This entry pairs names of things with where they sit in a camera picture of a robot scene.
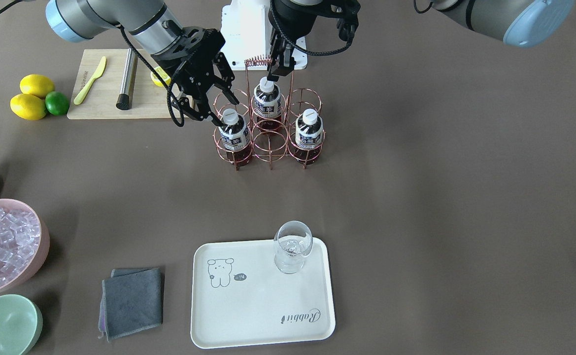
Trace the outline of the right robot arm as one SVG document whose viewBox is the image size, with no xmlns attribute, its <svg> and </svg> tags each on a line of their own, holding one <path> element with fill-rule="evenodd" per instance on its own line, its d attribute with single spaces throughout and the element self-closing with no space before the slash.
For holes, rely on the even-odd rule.
<svg viewBox="0 0 576 355">
<path fill-rule="evenodd" d="M 162 0 L 50 0 L 45 7 L 49 27 L 69 42 L 94 38 L 118 28 L 133 36 L 171 78 L 168 110 L 196 120 L 223 122 L 212 111 L 207 92 L 216 87 L 238 104 L 232 92 L 235 75 L 222 52 L 217 29 L 184 27 Z"/>
</svg>

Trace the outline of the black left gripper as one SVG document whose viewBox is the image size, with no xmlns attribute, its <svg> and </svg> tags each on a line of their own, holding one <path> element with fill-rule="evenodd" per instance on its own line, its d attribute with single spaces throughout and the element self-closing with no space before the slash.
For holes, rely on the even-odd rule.
<svg viewBox="0 0 576 355">
<path fill-rule="evenodd" d="M 294 70 L 294 49 L 310 56 L 330 56 L 351 47 L 360 8 L 357 0 L 271 0 L 269 21 L 273 30 L 267 80 L 279 81 L 279 69 Z M 297 45 L 298 39 L 310 34 L 318 17 L 337 19 L 338 36 L 345 42 L 343 48 L 313 52 Z"/>
</svg>

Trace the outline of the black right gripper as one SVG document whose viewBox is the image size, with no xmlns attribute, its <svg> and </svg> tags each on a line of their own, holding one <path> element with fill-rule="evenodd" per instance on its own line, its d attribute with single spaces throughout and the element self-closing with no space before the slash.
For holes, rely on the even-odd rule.
<svg viewBox="0 0 576 355">
<path fill-rule="evenodd" d="M 179 95 L 172 96 L 172 121 L 182 127 L 185 117 L 195 121 L 209 120 L 216 127 L 222 121 L 213 112 L 207 93 L 216 87 L 222 91 L 229 103 L 240 102 L 232 91 L 235 74 L 226 56 L 220 52 L 226 40 L 216 29 L 184 28 L 183 34 L 166 51 L 157 54 L 159 65 L 173 80 L 172 87 Z M 217 67 L 220 79 L 203 81 L 215 74 Z"/>
</svg>

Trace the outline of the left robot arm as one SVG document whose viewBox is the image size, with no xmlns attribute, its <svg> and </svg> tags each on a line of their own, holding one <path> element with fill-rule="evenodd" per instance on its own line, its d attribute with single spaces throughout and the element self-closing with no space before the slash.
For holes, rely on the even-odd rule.
<svg viewBox="0 0 576 355">
<path fill-rule="evenodd" d="M 435 10 L 462 27 L 518 48 L 544 42 L 566 20 L 573 0 L 430 0 L 427 11 Z M 278 81 L 296 65 L 294 51 L 308 56 L 330 56 L 351 47 L 359 27 L 357 0 L 272 0 L 270 62 L 266 78 Z M 313 52 L 297 45 L 310 34 L 319 17 L 337 20 L 343 48 Z"/>
</svg>

